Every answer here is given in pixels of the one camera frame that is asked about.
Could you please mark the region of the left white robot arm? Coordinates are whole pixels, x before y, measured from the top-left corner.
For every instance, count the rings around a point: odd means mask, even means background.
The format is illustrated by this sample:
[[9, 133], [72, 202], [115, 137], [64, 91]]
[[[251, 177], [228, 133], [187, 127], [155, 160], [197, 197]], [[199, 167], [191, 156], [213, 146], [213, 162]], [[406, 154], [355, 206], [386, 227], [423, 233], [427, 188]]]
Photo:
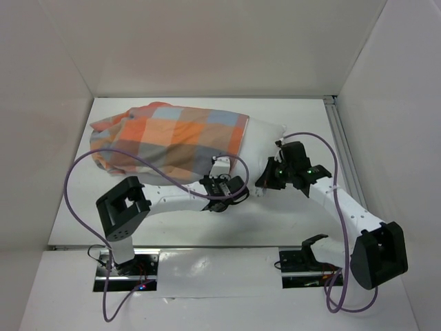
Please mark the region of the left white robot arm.
[[96, 201], [112, 251], [112, 268], [128, 275], [141, 265], [132, 235], [146, 217], [177, 211], [224, 212], [248, 197], [249, 190], [239, 176], [205, 176], [182, 187], [142, 184], [135, 176], [122, 180]]

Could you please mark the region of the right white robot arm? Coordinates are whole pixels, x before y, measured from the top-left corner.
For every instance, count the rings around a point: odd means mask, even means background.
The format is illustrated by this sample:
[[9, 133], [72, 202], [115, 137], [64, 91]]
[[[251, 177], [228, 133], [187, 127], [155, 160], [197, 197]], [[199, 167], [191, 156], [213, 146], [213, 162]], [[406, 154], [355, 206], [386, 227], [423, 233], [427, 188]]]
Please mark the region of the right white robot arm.
[[288, 184], [322, 206], [343, 231], [342, 242], [326, 234], [303, 241], [300, 261], [317, 270], [327, 263], [349, 268], [357, 283], [371, 290], [404, 274], [409, 269], [404, 232], [396, 222], [386, 223], [364, 209], [337, 183], [322, 165], [312, 165], [299, 141], [283, 143], [268, 159], [256, 187], [282, 190]]

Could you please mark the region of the checkered orange grey pillowcase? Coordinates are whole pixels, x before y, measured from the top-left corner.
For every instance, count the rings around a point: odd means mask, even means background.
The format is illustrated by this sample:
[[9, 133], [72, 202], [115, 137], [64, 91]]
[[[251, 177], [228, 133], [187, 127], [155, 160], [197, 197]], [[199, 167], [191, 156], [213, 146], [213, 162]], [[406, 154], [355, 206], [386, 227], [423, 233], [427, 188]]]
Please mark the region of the checkered orange grey pillowcase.
[[154, 102], [92, 123], [90, 148], [110, 174], [156, 172], [192, 182], [209, 173], [212, 158], [238, 154], [249, 117], [224, 110]]

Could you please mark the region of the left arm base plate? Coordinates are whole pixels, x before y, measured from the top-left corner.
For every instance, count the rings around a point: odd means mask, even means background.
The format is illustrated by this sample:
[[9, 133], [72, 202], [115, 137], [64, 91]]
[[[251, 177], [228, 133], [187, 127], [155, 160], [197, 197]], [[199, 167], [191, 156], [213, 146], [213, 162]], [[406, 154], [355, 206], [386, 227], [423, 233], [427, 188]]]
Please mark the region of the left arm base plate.
[[[108, 292], [129, 292], [134, 287], [141, 292], [156, 291], [159, 251], [135, 249], [134, 259], [123, 264], [112, 261], [107, 285]], [[103, 292], [109, 264], [109, 253], [104, 245], [91, 245], [89, 258], [96, 262], [94, 292]]]

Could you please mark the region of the white pillow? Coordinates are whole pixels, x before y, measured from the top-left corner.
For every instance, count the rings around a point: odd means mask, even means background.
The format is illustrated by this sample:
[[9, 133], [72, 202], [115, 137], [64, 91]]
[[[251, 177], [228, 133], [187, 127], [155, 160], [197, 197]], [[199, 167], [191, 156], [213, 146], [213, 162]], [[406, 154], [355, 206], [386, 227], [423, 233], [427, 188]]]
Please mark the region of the white pillow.
[[[255, 183], [263, 174], [269, 157], [275, 157], [278, 152], [275, 142], [282, 139], [287, 127], [280, 124], [273, 124], [250, 117], [247, 121], [245, 133], [240, 143], [238, 156], [246, 163], [249, 169], [249, 181], [247, 187], [253, 197], [263, 197], [265, 189], [257, 188]], [[212, 162], [209, 157], [223, 154], [222, 152], [209, 152], [208, 157], [201, 157], [196, 162], [196, 170], [201, 174], [209, 174]], [[243, 181], [246, 172], [243, 165], [236, 159], [232, 159], [229, 174], [232, 177], [240, 176]]]

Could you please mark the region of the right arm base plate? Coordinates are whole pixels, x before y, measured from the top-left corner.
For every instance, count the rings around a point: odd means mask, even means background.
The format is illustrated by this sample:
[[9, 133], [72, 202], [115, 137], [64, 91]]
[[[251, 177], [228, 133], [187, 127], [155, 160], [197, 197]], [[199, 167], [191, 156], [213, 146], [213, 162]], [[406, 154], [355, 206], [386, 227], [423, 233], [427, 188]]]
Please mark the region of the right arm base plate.
[[329, 248], [334, 241], [325, 234], [318, 234], [304, 240], [301, 245], [278, 249], [274, 267], [281, 273], [283, 289], [323, 288], [335, 276], [334, 285], [343, 285], [343, 275], [338, 274], [339, 265], [317, 260], [313, 248], [317, 250], [320, 244]]

